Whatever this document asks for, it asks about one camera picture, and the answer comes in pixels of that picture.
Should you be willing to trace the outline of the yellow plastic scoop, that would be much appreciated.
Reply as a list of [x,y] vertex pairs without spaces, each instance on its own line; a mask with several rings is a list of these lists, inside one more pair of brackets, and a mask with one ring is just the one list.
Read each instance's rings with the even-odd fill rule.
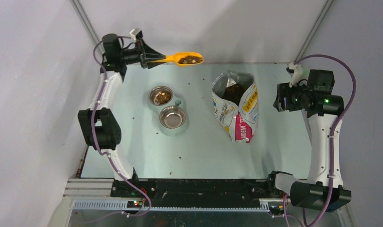
[[148,63],[175,63],[179,67],[202,64],[204,58],[197,52],[177,52],[172,55],[165,55],[163,59],[150,61]]

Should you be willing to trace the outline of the pet food bag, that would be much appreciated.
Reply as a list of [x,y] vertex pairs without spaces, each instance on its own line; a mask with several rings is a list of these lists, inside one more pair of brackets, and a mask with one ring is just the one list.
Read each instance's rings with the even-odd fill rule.
[[[240,83],[247,90],[239,106],[222,99],[227,87]],[[214,117],[233,142],[250,143],[259,120],[258,89],[253,74],[227,69],[211,87]]]

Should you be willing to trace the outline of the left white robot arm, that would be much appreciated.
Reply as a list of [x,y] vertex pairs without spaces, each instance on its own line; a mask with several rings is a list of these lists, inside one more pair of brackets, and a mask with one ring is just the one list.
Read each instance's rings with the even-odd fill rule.
[[96,49],[101,45],[104,48],[101,60],[95,59],[100,67],[101,78],[88,109],[78,112],[78,121],[86,144],[107,159],[117,180],[126,180],[122,191],[129,197],[135,197],[140,192],[140,183],[132,179],[134,167],[128,161],[121,161],[117,151],[122,131],[112,107],[128,65],[138,63],[142,68],[150,69],[160,65],[165,55],[147,45],[142,32],[128,38],[132,42],[125,45],[125,36],[107,34],[95,46]]

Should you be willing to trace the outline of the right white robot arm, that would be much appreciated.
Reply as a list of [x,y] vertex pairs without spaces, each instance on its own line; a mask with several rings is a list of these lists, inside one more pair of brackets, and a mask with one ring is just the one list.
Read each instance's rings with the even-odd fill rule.
[[279,112],[306,112],[311,134],[310,169],[305,180],[272,171],[266,192],[273,198],[286,193],[296,207],[334,212],[351,201],[351,191],[344,189],[339,166],[343,97],[332,94],[335,83],[332,71],[287,69],[287,72],[292,75],[291,81],[278,84],[273,106]]

